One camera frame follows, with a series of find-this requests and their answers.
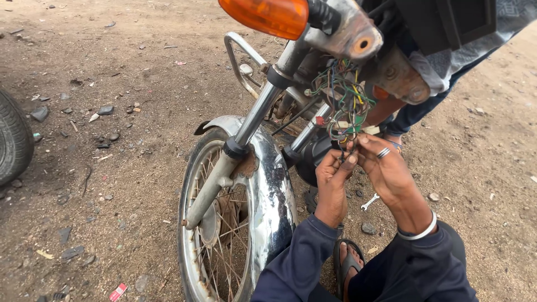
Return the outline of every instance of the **jeans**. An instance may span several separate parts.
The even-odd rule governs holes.
[[[386,120],[379,124],[381,131],[385,132],[388,135],[392,136],[401,136],[401,134],[407,133],[410,131],[410,127],[418,123],[427,113],[431,112],[438,104],[440,104],[447,95],[455,86],[455,83],[472,68],[476,67],[479,63],[485,60],[489,55],[491,55],[498,48],[494,48],[489,51],[486,55],[475,60],[474,62],[464,66],[461,70],[457,71],[451,76],[449,80],[449,88],[433,97],[428,98],[425,102],[418,105],[405,105],[399,110],[399,113],[396,117],[390,115]],[[366,93],[369,96],[373,94],[368,93],[372,86],[366,87]]]
[[[466,251],[465,251],[465,246],[464,246],[464,243],[462,242],[461,236],[459,236],[459,234],[445,222],[438,220],[437,224],[449,233],[449,235],[451,236],[451,240],[453,242],[453,249],[451,253],[453,254],[455,258],[461,261],[462,264],[466,267]],[[386,272],[380,272],[378,270],[374,270],[374,271],[377,271],[377,273],[379,273],[380,275],[386,274]],[[360,295],[359,284],[356,284],[357,282],[353,282],[355,279],[357,279],[357,276],[358,275],[353,277],[351,281],[349,282],[350,296]],[[317,286],[313,289],[313,291],[309,295],[308,302],[341,302],[341,301],[336,296],[332,295],[328,290],[326,290],[321,284],[317,284]]]

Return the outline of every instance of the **wheel rim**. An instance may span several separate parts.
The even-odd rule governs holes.
[[[186,217],[207,175],[220,156],[224,141],[207,143],[194,160],[180,216]],[[248,202],[244,182],[222,189],[198,227],[181,228],[184,270],[198,301],[236,301],[248,281]]]

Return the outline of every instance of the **silver bangle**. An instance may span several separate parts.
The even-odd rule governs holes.
[[[421,234],[418,234],[416,236],[405,236],[403,234],[401,234],[401,232],[399,232],[399,230],[397,230],[397,235],[399,235],[399,237],[403,238],[404,240],[418,240],[418,239],[421,239],[427,235],[429,235],[429,233],[434,229],[434,227],[436,226],[436,221],[437,221],[437,215],[436,213],[431,210],[431,212],[433,213],[433,221],[431,222],[431,224],[429,225],[429,227],[423,231]]]

